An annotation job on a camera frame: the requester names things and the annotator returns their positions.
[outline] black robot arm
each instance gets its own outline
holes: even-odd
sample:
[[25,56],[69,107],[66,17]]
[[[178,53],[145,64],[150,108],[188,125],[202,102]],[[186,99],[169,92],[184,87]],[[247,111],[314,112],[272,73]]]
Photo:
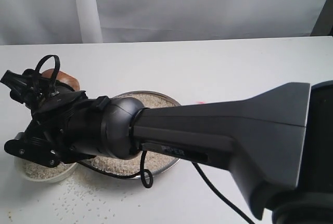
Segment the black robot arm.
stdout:
[[[7,72],[1,80],[28,106],[35,91],[29,81],[40,78],[32,74]],[[9,154],[54,167],[95,155],[158,152],[230,171],[257,219],[268,208],[278,224],[333,221],[332,82],[289,83],[243,101],[146,109],[134,98],[88,99],[59,82],[50,94],[40,79],[38,107],[25,132],[6,142]]]

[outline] rice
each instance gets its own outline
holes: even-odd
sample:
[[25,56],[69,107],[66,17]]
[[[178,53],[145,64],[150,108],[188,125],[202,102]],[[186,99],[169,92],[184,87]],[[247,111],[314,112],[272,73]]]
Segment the rice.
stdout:
[[23,170],[27,176],[32,179],[49,179],[60,175],[65,170],[69,169],[72,164],[60,163],[57,167],[48,168],[37,163],[27,160],[23,161]]
[[[176,106],[163,98],[145,93],[129,94],[123,97],[136,98],[140,100],[145,107],[148,108],[163,108]],[[140,155],[131,160],[121,160],[97,156],[94,159],[91,159],[90,162],[95,168],[98,168],[102,171],[125,176],[132,175],[139,171],[140,159]],[[145,159],[145,168],[149,169],[151,172],[155,172],[170,164],[174,159],[175,158],[171,156],[162,155],[154,152],[147,152]]]

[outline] brown object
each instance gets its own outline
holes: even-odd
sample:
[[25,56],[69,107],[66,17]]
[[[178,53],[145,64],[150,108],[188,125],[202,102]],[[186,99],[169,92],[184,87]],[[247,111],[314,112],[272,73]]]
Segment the brown object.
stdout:
[[[48,69],[42,73],[42,77],[50,78],[52,73],[53,69]],[[74,90],[80,90],[79,81],[65,72],[59,71],[57,80],[71,86]]]

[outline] white curtain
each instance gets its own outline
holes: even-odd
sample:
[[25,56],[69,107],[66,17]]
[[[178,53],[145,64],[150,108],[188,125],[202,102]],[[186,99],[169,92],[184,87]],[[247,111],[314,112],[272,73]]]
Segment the white curtain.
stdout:
[[325,0],[0,0],[0,44],[308,36]]

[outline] small white bowl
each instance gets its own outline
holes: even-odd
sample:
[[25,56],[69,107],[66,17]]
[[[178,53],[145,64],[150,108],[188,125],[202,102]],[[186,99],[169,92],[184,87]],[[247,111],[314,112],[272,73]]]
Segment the small white bowl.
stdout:
[[15,166],[15,170],[16,172],[25,180],[28,181],[36,181],[36,182],[46,182],[46,183],[56,183],[59,181],[62,181],[64,179],[66,179],[67,177],[69,177],[76,169],[76,167],[78,166],[77,163],[72,164],[72,166],[70,166],[67,170],[65,170],[64,172],[62,172],[61,174],[55,176],[55,177],[51,177],[48,179],[33,179],[30,178],[25,171],[23,170],[23,159],[19,158],[19,157],[15,157],[14,158],[14,166]]

